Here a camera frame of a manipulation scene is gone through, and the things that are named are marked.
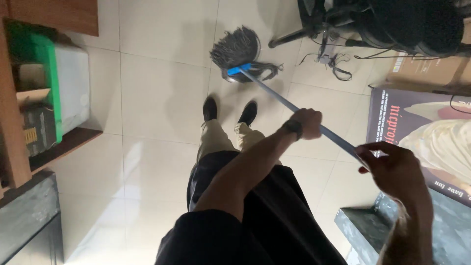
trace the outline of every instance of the black shirt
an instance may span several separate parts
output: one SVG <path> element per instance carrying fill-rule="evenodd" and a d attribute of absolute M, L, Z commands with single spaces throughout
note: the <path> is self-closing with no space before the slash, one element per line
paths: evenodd
<path fill-rule="evenodd" d="M 346 265 L 314 220 L 289 167 L 274 166 L 247 195 L 242 223 L 220 210 L 191 212 L 214 175 L 238 154 L 211 153 L 193 168 L 189 212 L 162 239 L 156 264 Z"/>

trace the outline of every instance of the metal mop handle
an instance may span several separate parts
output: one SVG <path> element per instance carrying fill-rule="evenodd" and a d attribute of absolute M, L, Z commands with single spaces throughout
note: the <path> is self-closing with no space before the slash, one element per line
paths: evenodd
<path fill-rule="evenodd" d="M 242 72 L 245 76 L 247 76 L 248 78 L 250 78 L 250 80 L 254 81 L 255 83 L 257 83 L 261 88 L 263 88 L 263 90 L 265 90 L 266 92 L 268 92 L 268 94 L 272 95 L 275 99 L 277 99 L 278 101 L 280 101 L 283 105 L 285 105 L 287 108 L 289 108 L 292 112 L 296 112 L 299 110 L 299 108 L 295 105 L 293 105 L 291 102 L 289 102 L 287 99 L 283 98 L 280 94 L 276 93 L 275 91 L 273 91 L 273 89 L 269 88 L 267 85 L 265 85 L 264 83 L 262 83 L 260 80 L 258 80 L 257 78 L 255 78 L 255 76 L 251 75 L 250 73 L 248 73 L 245 69 L 243 69 L 242 67 L 239 67 L 239 70 L 240 72 Z M 325 135 L 327 138 L 329 138 L 330 140 L 332 140 L 334 143 L 336 143 L 338 146 L 340 146 L 340 148 L 342 148 L 343 150 L 345 150 L 347 153 L 349 153 L 351 156 L 353 156 L 354 158 L 356 158 L 361 164 L 363 164 L 365 166 L 365 164 L 363 163 L 363 161 L 361 161 L 361 159 L 355 154 L 354 150 L 355 150 L 355 147 L 350 144 L 349 142 L 345 141 L 342 137 L 338 136 L 337 134 L 335 134 L 334 132 L 332 132 L 331 130 L 327 129 L 325 126 L 323 126 L 322 124 L 320 125 L 320 131 L 323 135 Z"/>

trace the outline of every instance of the black shoe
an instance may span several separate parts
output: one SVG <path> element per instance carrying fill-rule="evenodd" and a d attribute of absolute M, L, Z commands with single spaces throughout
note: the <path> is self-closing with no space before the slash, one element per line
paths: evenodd
<path fill-rule="evenodd" d="M 242 115 L 237 123 L 245 123 L 247 126 L 250 126 L 257 116 L 257 103 L 255 101 L 250 101 L 244 108 Z"/>
<path fill-rule="evenodd" d="M 216 101 L 211 96 L 207 97 L 204 102 L 203 117 L 205 122 L 218 118 L 218 107 L 216 106 Z"/>

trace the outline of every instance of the beige pants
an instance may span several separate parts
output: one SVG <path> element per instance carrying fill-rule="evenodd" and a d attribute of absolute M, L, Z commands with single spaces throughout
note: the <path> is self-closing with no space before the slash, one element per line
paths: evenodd
<path fill-rule="evenodd" d="M 237 136 L 237 144 L 241 152 L 245 152 L 252 145 L 265 138 L 263 133 L 253 131 L 245 123 L 236 124 L 234 132 Z M 239 152 L 239 150 L 234 148 L 219 122 L 216 119 L 212 119 L 201 125 L 201 140 L 197 161 L 200 161 L 207 154 L 219 151 Z"/>

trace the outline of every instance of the hand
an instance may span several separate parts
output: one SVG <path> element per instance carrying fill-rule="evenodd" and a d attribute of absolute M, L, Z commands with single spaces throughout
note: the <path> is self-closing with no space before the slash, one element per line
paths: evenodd
<path fill-rule="evenodd" d="M 322 122 L 322 112 L 313 109 L 302 108 L 296 111 L 290 118 L 302 125 L 302 139 L 312 140 L 322 136 L 319 126 Z"/>
<path fill-rule="evenodd" d="M 387 156 L 376 158 L 371 150 L 380 150 Z M 360 145 L 355 152 L 369 167 L 374 182 L 380 190 L 404 205 L 419 203 L 431 206 L 419 160 L 411 150 L 386 142 L 375 142 Z M 358 171 L 362 174 L 368 172 L 364 167 Z"/>

